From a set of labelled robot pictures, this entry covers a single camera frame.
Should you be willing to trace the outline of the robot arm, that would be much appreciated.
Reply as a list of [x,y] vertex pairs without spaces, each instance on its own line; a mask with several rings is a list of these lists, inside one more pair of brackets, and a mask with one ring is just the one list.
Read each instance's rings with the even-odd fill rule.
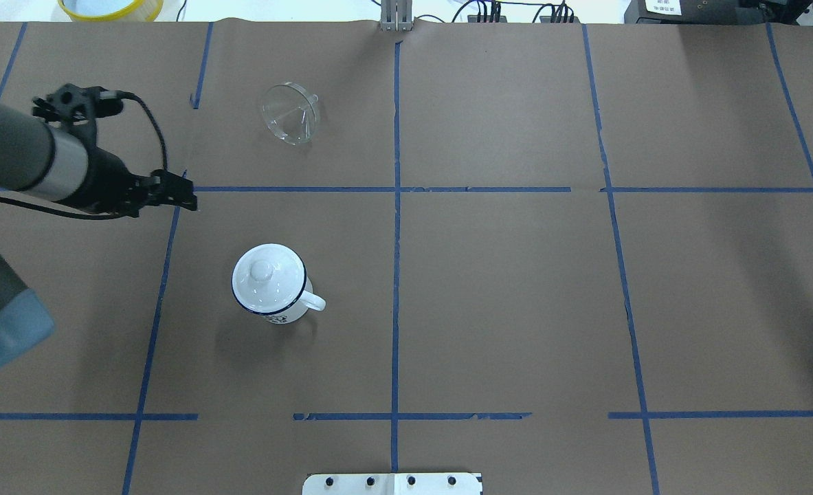
[[[98,144],[98,121],[140,106],[160,145],[161,166],[137,175]],[[138,217],[146,207],[195,211],[194,185],[168,168],[166,140],[142,98],[70,82],[36,97],[30,113],[0,102],[0,204],[80,221]],[[54,332],[51,313],[0,254],[0,369]]]

